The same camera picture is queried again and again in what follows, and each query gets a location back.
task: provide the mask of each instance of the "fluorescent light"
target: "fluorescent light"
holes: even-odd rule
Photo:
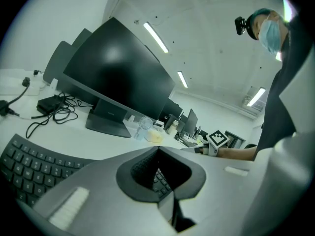
[[[280,53],[280,52],[277,52],[276,60],[282,61],[281,53]]]
[[[284,6],[284,20],[290,22],[293,17],[293,10],[292,5],[290,4],[289,0],[283,0]]]
[[[186,81],[184,79],[183,73],[181,71],[178,71],[177,73],[178,73],[178,76],[181,78],[184,87],[188,88],[187,83],[186,83]]]
[[[143,24],[143,26],[148,30],[148,32],[152,35],[152,37],[156,40],[156,42],[158,43],[158,45],[162,48],[162,50],[165,53],[168,53],[168,49],[166,48],[166,46],[164,45],[163,41],[160,39],[160,37],[157,35],[157,33],[153,30],[153,28],[151,27],[151,25],[146,22]]]
[[[264,88],[260,88],[258,93],[254,96],[254,98],[249,102],[249,104],[247,104],[247,106],[251,107],[262,95],[263,93],[266,91],[266,89]]]

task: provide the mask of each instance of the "small fan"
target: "small fan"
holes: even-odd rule
[[[143,116],[139,121],[139,127],[137,133],[135,134],[135,139],[141,140],[145,133],[152,127],[153,122],[150,118]]]

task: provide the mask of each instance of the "ceiling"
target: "ceiling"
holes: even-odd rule
[[[281,62],[246,33],[237,35],[234,19],[268,7],[283,14],[282,0],[118,0],[111,13],[159,59],[176,82],[175,90],[207,98],[255,117]],[[143,27],[149,22],[169,53]],[[182,71],[184,88],[177,71]],[[267,89],[258,108],[244,105],[260,87]]]

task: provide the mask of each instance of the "monitor stand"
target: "monitor stand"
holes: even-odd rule
[[[90,110],[85,127],[113,136],[130,138],[131,135],[123,123],[126,114],[126,110],[99,99],[95,109]]]

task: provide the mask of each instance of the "blue surgical mask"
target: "blue surgical mask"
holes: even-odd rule
[[[258,35],[259,42],[271,54],[276,55],[280,51],[280,29],[279,22],[268,20],[262,22]]]

